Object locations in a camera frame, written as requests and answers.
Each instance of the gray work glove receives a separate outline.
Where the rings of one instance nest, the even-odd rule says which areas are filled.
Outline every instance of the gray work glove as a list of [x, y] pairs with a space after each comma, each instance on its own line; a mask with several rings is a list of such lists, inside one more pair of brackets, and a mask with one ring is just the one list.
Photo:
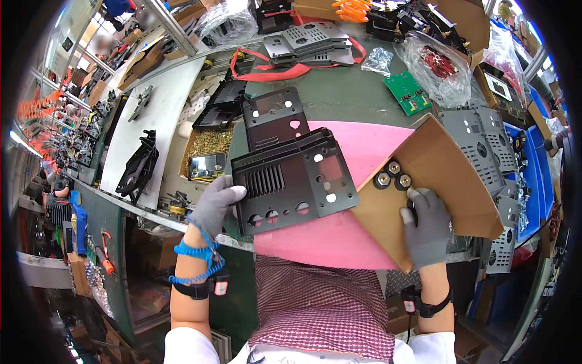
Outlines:
[[206, 187], [187, 219], [210, 238], [215, 238], [222, 231], [226, 213], [234, 212], [231, 205], [240, 201], [246, 193], [244, 186], [232, 186], [232, 176], [220, 176]]
[[445, 203], [427, 188], [409, 188], [406, 193], [414, 202], [418, 215], [418, 226], [415, 226], [412, 212], [406, 207], [400, 209], [408, 254], [414, 268], [446, 261], [450, 214]]

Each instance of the red tag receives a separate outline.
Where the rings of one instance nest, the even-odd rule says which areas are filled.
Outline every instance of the red tag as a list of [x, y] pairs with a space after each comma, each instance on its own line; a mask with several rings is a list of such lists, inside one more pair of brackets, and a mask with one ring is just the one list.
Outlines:
[[404, 302], [404, 310], [409, 313], [416, 312], [416, 308], [414, 307], [414, 302], [412, 301], [403, 301]]
[[228, 282], [216, 282], [214, 285], [214, 294], [216, 296], [224, 296], [226, 294], [227, 287]]

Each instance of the red strap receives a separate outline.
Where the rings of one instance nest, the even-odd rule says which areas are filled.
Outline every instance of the red strap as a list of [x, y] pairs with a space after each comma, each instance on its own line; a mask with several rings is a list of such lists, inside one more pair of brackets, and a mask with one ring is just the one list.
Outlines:
[[[360, 45], [360, 43], [355, 41], [354, 38], [350, 37], [349, 39], [352, 42], [353, 46], [358, 51], [360, 51], [360, 53], [362, 54], [361, 57], [354, 57], [354, 63], [360, 63], [366, 56], [365, 49], [364, 49], [364, 47], [362, 47]], [[269, 57], [267, 57], [259, 52], [250, 51], [250, 50], [247, 50], [245, 48], [238, 48], [236, 50], [235, 54], [238, 53], [239, 51], [252, 54], [256, 57], [259, 57], [263, 61], [267, 61], [267, 62], [269, 61]], [[313, 66], [312, 67], [312, 66], [306, 66], [302, 63], [297, 63], [295, 66], [291, 67], [290, 69], [286, 70], [285, 72], [249, 73], [247, 75], [240, 75], [239, 76], [236, 74], [236, 71], [235, 71], [235, 63], [236, 63], [236, 57], [233, 57], [230, 60], [230, 71], [232, 72], [232, 76], [237, 80], [251, 81], [251, 82], [270, 82], [270, 81], [289, 80], [289, 79], [294, 79], [295, 77], [299, 77], [301, 75], [305, 75], [312, 68], [330, 68], [330, 67], [337, 66], [337, 65], [331, 65], [331, 66]], [[275, 66], [272, 66], [272, 65], [262, 65], [262, 66], [256, 66], [255, 68], [260, 69], [260, 70], [268, 70], [268, 69], [272, 69], [274, 67]]]

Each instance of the white board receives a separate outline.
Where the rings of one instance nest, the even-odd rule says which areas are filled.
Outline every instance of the white board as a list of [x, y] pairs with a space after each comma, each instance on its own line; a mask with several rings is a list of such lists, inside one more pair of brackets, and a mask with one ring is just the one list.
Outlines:
[[[140, 136], [146, 136], [143, 130], [155, 130], [159, 157], [154, 174], [137, 204], [154, 210], [158, 208], [159, 189], [162, 185], [162, 175], [164, 174], [170, 142], [186, 97], [190, 93], [203, 63], [204, 58], [184, 63], [154, 76], [131, 91], [131, 97], [123, 108], [109, 145], [101, 177], [101, 190], [120, 197], [120, 194], [115, 193], [115, 189], [125, 171], [128, 159], [141, 145]], [[149, 85], [154, 86], [150, 103], [136, 120], [128, 123], [127, 120], [137, 107], [137, 96]]]

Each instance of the white sleeve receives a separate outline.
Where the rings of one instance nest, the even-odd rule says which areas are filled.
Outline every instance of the white sleeve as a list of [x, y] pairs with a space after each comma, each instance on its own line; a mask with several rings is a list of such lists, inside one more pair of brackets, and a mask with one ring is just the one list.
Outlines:
[[210, 340], [191, 327], [177, 327], [166, 334], [164, 364], [220, 364]]
[[410, 338], [416, 364], [455, 364], [455, 333], [423, 334]]

